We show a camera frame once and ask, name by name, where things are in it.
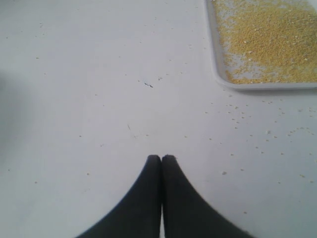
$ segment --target yellow granule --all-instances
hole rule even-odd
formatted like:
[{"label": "yellow granule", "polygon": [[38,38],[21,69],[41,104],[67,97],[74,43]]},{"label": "yellow granule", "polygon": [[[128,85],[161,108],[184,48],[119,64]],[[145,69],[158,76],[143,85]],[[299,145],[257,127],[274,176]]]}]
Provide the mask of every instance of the yellow granule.
[{"label": "yellow granule", "polygon": [[213,5],[231,82],[317,82],[317,12],[306,0]]}]

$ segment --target yellow powder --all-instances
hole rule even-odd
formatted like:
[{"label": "yellow powder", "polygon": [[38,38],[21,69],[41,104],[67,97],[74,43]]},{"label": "yellow powder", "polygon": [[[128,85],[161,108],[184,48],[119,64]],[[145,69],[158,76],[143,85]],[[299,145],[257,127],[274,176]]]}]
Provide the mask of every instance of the yellow powder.
[{"label": "yellow powder", "polygon": [[213,5],[231,82],[317,82],[317,12],[306,0]]}]

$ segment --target white tray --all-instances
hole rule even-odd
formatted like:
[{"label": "white tray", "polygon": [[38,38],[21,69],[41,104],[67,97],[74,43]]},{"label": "white tray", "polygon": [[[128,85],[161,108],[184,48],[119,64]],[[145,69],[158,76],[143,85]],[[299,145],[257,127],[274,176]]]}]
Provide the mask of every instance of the white tray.
[{"label": "white tray", "polygon": [[224,49],[219,42],[219,32],[217,31],[217,21],[212,0],[206,0],[207,15],[209,20],[211,35],[211,67],[212,75],[216,81],[235,90],[294,90],[294,89],[317,89],[317,82],[312,83],[253,83],[253,84],[235,84],[228,80],[225,70],[228,66],[224,64]]}]

